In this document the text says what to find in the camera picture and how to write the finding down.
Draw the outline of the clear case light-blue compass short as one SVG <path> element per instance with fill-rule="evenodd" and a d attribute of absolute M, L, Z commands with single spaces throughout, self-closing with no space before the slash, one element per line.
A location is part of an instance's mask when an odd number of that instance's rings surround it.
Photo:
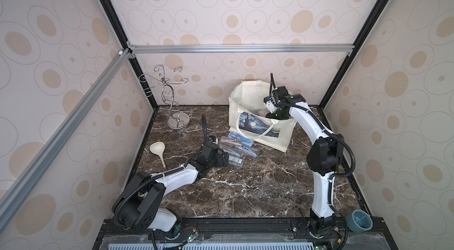
<path fill-rule="evenodd" d="M 220 146 L 220 149 L 223 150 L 223 152 L 228 154 L 229 156 L 241 158 L 241 154 L 239 152 L 237 152 L 236 149 L 234 149 L 234 148 L 230 148 L 227 146 Z"/>

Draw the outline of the clear case pink compass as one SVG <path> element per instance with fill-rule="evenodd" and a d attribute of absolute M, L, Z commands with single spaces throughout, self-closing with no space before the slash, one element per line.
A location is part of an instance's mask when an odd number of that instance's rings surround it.
<path fill-rule="evenodd" d="M 226 136 L 222 136 L 219 140 L 219 146 L 221 148 L 243 148 L 244 147 L 244 142 L 240 139 L 237 138 L 230 138 Z"/>

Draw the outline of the clear case light-blue compass long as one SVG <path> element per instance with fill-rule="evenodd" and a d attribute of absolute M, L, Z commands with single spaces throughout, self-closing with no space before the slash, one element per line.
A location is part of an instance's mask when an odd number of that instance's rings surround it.
<path fill-rule="evenodd" d="M 235 147 L 235 152 L 238 153 L 240 156 L 248 155 L 253 158 L 257 158 L 259 155 L 258 150 L 247 146 Z"/>

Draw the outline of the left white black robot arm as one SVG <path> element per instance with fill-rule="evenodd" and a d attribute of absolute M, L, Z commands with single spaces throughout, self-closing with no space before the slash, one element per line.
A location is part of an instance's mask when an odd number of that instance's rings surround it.
<path fill-rule="evenodd" d="M 203 179 L 213 168 L 229 165 L 226 152 L 208 137 L 205 114 L 201 115 L 201 122 L 203 143 L 200 149 L 177 168 L 155 174 L 136 173 L 113 204 L 114 224 L 136 234 L 159 230 L 176 236 L 181 223 L 175 214 L 160 207 L 163 198 Z"/>

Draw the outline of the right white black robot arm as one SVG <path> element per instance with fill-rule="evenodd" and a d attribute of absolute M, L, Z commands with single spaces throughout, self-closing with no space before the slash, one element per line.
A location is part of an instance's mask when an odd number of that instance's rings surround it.
<path fill-rule="evenodd" d="M 337 177 L 348 177 L 355 168 L 351 148 L 340 134 L 334 134 L 313 113 L 304 97 L 289 94 L 284 86 L 277 87 L 270 75 L 269 96 L 264 103 L 270 111 L 266 117 L 272 120 L 293 118 L 310 138 L 312 148 L 306 161 L 313 172 L 314 198 L 310 209 L 308 229 L 314 237 L 324 236 L 335 227 L 336 215 L 333 205 L 334 183 Z"/>

